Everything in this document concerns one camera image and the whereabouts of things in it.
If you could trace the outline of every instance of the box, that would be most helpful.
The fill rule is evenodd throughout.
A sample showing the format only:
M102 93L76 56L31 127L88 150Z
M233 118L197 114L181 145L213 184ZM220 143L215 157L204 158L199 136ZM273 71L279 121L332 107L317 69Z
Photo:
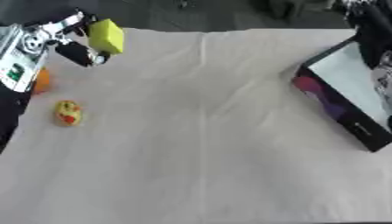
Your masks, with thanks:
M392 142L390 112L371 75L350 38L305 62L292 82L370 151L378 151Z

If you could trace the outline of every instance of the yellow cube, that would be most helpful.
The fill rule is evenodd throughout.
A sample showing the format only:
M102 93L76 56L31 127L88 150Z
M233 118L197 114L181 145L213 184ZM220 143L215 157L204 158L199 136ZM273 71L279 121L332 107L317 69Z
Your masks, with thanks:
M123 52L123 29L110 19L90 25L89 34L88 44L96 51L105 51L111 54Z

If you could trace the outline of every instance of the cardboard box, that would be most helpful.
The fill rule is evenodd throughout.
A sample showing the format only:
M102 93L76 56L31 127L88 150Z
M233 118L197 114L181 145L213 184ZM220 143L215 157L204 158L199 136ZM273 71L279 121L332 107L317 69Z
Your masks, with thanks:
M350 38L305 62L293 84L316 99L325 112L370 151L392 142L390 112L375 92L372 71Z

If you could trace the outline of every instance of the orange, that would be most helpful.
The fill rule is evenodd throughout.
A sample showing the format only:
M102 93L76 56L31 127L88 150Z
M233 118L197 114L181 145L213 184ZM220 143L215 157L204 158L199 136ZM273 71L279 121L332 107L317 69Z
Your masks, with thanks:
M32 93L34 95L44 93L49 90L50 84L51 84L51 79L50 79L49 71L45 67L42 67L42 69L39 71L37 75L36 84L34 89L32 90Z

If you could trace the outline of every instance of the toy ball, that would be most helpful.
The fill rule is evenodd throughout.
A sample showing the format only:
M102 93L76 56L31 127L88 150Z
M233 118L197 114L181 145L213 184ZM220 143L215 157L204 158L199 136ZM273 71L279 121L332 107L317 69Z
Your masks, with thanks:
M64 126L76 126L81 122L81 107L74 101L59 101L54 109L56 121Z

